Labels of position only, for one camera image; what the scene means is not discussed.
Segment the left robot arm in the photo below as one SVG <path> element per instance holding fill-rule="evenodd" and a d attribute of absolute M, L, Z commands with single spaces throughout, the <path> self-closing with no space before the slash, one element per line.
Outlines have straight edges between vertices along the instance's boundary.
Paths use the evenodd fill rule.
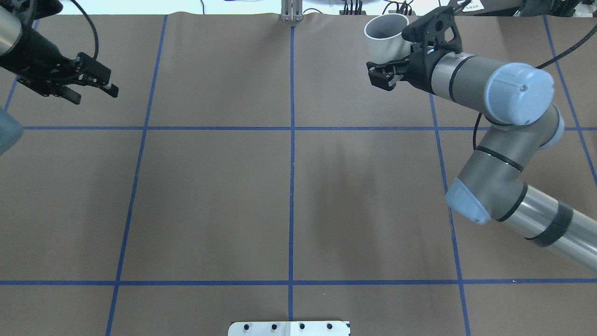
<path fill-rule="evenodd" d="M 111 70 L 97 59 L 99 38 L 96 26 L 77 1 L 73 4 L 92 30 L 92 56 L 81 52 L 74 59 L 69 59 L 33 28 L 34 21 L 62 11 L 59 0 L 3 0 L 0 9 L 0 65 L 14 74 L 18 83 L 43 97 L 65 98 L 77 105 L 81 102 L 81 95 L 70 86 L 79 85 L 101 89 L 117 98 L 119 89 L 111 81 Z"/>

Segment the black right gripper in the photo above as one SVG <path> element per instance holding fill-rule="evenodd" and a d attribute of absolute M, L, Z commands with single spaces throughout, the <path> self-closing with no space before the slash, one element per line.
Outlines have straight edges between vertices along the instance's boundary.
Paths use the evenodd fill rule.
<path fill-rule="evenodd" d="M 441 60 L 441 51 L 418 49 L 405 59 L 388 63 L 367 62 L 368 78 L 372 86 L 392 91 L 398 82 L 408 82 L 416 89 L 433 94 L 431 77 Z"/>

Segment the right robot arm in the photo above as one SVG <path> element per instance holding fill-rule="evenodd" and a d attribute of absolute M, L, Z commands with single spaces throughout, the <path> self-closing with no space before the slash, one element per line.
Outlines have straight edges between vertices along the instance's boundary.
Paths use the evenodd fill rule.
<path fill-rule="evenodd" d="M 536 246 L 596 270 L 596 221 L 524 182 L 533 155 L 560 140 L 565 123 L 552 102 L 554 79 L 526 63 L 431 49 L 426 74 L 420 57 L 367 62 L 373 86 L 392 90 L 398 81 L 480 112 L 490 122 L 482 140 L 445 194 L 454 212 L 483 225 L 496 220 Z"/>

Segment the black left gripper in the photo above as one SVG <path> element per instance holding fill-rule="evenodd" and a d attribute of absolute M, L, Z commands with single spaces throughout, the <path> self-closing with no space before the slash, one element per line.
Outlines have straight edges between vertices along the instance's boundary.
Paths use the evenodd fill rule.
<path fill-rule="evenodd" d="M 1 66 L 41 96 L 64 98 L 75 105 L 81 104 L 81 94 L 70 89 L 71 84 L 96 87 L 112 98 L 119 93 L 109 68 L 83 52 L 77 54 L 77 59 L 63 56 L 34 28 L 22 30 L 15 44 L 1 55 Z"/>

